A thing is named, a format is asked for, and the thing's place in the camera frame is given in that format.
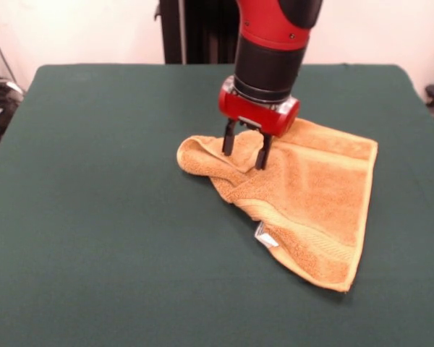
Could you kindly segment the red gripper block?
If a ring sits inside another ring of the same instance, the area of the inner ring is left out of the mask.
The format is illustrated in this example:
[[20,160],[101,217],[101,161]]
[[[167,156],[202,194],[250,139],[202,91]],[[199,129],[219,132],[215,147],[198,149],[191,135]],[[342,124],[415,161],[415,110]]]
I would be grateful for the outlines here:
[[237,123],[246,124],[259,130],[263,136],[263,146],[255,162],[257,170],[265,170],[271,150],[272,136],[283,136],[292,126],[299,110],[300,102],[289,96],[281,103],[258,103],[244,97],[234,86],[234,76],[224,80],[218,97],[218,106],[228,121],[224,132],[222,153],[230,156],[234,147],[234,128]]

